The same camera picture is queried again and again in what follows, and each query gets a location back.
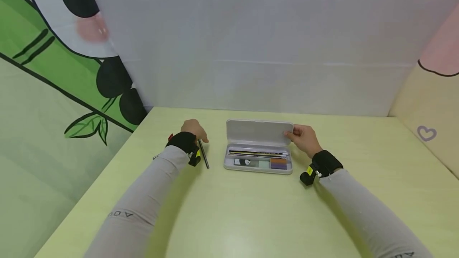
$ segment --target purple heart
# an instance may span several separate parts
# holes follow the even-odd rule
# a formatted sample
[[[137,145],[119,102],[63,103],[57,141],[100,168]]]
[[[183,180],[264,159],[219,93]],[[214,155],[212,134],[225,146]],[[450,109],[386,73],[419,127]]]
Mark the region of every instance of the purple heart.
[[[418,127],[418,135],[423,141],[431,141],[437,136],[437,130],[429,129],[425,125],[420,125]]]

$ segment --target right hand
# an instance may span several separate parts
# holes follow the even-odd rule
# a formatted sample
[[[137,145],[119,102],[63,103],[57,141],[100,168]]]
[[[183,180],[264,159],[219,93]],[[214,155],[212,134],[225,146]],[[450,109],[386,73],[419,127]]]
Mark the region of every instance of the right hand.
[[[293,133],[286,131],[284,135],[293,141],[300,150],[305,152],[310,159],[323,150],[318,143],[314,129],[308,125],[295,125]]]

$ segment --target wall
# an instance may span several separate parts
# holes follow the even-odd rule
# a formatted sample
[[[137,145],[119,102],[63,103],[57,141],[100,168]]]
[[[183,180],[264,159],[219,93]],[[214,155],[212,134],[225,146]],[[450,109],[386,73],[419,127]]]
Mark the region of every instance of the wall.
[[[459,6],[430,41],[392,107],[459,177]]]
[[[0,256],[26,258],[146,112],[109,37],[80,36],[72,22],[97,26],[63,0],[0,0],[0,14]]]
[[[145,105],[386,116],[459,0],[96,0]]]

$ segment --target pencil case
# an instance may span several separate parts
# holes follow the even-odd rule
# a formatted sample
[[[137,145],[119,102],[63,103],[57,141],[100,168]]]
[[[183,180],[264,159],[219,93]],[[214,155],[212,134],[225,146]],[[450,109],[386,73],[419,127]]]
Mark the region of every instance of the pencil case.
[[[224,168],[291,174],[290,140],[284,136],[285,131],[292,132],[293,123],[229,119]]]

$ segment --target light green table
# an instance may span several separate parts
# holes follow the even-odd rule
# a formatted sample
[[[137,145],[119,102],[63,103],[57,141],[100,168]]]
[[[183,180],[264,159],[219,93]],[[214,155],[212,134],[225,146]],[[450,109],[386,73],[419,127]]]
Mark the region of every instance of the light green table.
[[[320,187],[299,175],[310,162],[292,145],[289,176],[225,170],[226,120],[312,125],[322,146],[386,203],[436,257],[459,252],[459,181],[396,118],[155,107],[36,257],[82,257],[115,202],[182,122],[208,132],[211,168],[186,167],[167,197],[149,257],[299,258],[368,256]]]

